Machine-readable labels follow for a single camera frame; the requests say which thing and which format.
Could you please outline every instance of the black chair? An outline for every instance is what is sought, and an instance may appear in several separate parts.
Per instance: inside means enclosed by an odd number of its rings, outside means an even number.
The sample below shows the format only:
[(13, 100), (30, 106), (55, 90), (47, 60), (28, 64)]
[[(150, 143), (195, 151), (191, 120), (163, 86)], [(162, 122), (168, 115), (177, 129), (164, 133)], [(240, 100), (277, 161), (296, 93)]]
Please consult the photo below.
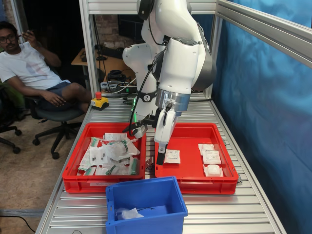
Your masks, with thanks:
[(45, 110), (40, 109), (37, 106), (37, 102), (40, 100), (39, 97), (25, 97), (25, 99), (29, 101), (32, 118), (46, 119), (46, 120), (51, 120), (51, 121), (56, 121), (56, 122), (61, 123), (59, 127), (52, 128), (50, 130), (47, 130), (47, 131), (44, 131), (42, 133), (35, 135), (35, 139), (33, 140), (34, 145), (39, 145), (40, 144), (39, 137), (47, 136), (53, 133), (58, 133), (58, 136), (55, 139), (51, 148), (52, 158), (58, 159), (59, 153), (55, 152), (55, 149), (57, 148), (58, 144), (62, 140), (63, 136), (66, 136), (66, 139), (69, 139), (70, 133), (77, 135), (78, 131), (75, 130), (75, 128), (80, 127), (82, 124), (81, 122), (68, 124), (67, 121), (70, 121), (72, 119), (75, 119), (83, 115), (83, 111), (77, 108), (70, 108), (68, 110), (59, 111), (59, 112), (45, 111)]
[[(21, 130), (19, 130), (16, 126), (11, 126), (14, 122), (14, 105), (9, 100), (8, 96), (4, 91), (4, 87), (0, 86), (0, 133), (15, 131), (15, 135), (20, 136)], [(20, 152), (20, 148), (16, 147), (16, 145), (6, 139), (0, 137), (0, 143), (8, 145), (13, 148), (13, 153), (18, 154)]]

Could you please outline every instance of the red tray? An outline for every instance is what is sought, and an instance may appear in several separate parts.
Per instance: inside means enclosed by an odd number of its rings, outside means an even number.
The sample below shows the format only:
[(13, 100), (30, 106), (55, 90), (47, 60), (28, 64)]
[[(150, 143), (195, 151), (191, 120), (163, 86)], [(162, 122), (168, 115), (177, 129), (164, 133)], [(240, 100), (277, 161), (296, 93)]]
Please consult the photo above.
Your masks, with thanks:
[[(206, 177), (198, 144), (219, 151), (224, 177)], [(180, 164), (156, 165), (155, 176), (175, 176), (183, 194), (234, 194), (238, 174), (214, 123), (177, 123), (167, 149), (180, 150)], [(155, 144), (157, 161), (158, 144)]]
[(77, 175), (80, 162), (88, 149), (91, 137), (103, 138), (105, 133), (121, 133), (129, 123), (88, 123), (85, 125), (79, 141), (63, 173), (65, 189), (69, 193), (104, 193), (107, 186), (130, 180), (145, 178), (146, 136), (134, 143), (140, 150), (135, 156), (140, 159), (138, 175)]

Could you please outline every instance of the wooden desk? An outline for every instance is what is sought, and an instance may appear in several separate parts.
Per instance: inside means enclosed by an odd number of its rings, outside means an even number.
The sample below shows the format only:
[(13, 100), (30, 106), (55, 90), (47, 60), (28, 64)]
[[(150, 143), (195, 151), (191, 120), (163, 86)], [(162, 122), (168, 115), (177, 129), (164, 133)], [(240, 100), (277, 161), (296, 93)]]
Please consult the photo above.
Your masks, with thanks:
[[(84, 48), (82, 50), (80, 50), (79, 54), (72, 61), (72, 65), (88, 66), (87, 62), (81, 61), (81, 55), (83, 52), (85, 52)], [(106, 55), (105, 55), (105, 57), (107, 58), (107, 60), (104, 61), (107, 74), (109, 74), (110, 71), (112, 71), (112, 70), (121, 70), (121, 71), (123, 71), (122, 73), (124, 75), (126, 75), (127, 77), (131, 77), (131, 80), (133, 80), (136, 77), (136, 75), (132, 71), (132, 69), (130, 69), (130, 67), (128, 67), (122, 59), (118, 59), (118, 58), (114, 58), (114, 57), (110, 57), (110, 56), (106, 56)], [(100, 62), (101, 62), (101, 70), (104, 71), (104, 66), (103, 66), (102, 61), (96, 61), (97, 68), (99, 69), (99, 63)]]

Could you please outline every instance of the floor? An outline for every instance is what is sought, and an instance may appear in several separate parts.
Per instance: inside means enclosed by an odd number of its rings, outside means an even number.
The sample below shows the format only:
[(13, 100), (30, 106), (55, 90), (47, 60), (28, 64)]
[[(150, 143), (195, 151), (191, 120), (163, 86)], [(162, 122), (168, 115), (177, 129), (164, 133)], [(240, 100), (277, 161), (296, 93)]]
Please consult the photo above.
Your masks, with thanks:
[[(83, 118), (81, 116), (70, 122), (82, 122)], [(0, 145), (0, 212), (3, 209), (25, 209), (26, 212), (43, 210), (74, 143), (73, 135), (69, 140), (63, 138), (56, 149), (60, 158), (53, 160), (50, 149), (56, 134), (42, 137), (39, 146), (34, 146), (32, 140), (36, 133), (59, 126), (59, 123), (38, 122), (27, 116), (23, 121), (13, 124), (22, 131), (21, 136), (16, 136), (14, 131), (0, 134), (0, 137), (21, 148), (21, 152), (16, 155), (10, 147)], [(40, 222), (40, 217), (24, 218), (34, 230)], [(19, 218), (0, 218), (0, 227), (1, 234), (32, 233)]]

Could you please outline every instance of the man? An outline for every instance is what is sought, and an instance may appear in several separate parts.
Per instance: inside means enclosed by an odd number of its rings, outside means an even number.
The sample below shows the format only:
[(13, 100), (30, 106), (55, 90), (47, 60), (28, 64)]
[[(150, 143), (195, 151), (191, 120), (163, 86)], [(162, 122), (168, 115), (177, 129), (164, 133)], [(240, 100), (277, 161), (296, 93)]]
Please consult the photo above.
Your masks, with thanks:
[(62, 111), (73, 106), (87, 112), (91, 92), (77, 83), (61, 80), (49, 66), (60, 67), (58, 56), (43, 48), (31, 31), (22, 33), (27, 42), (19, 45), (14, 25), (0, 22), (0, 78), (25, 96), (41, 96), (40, 108)]

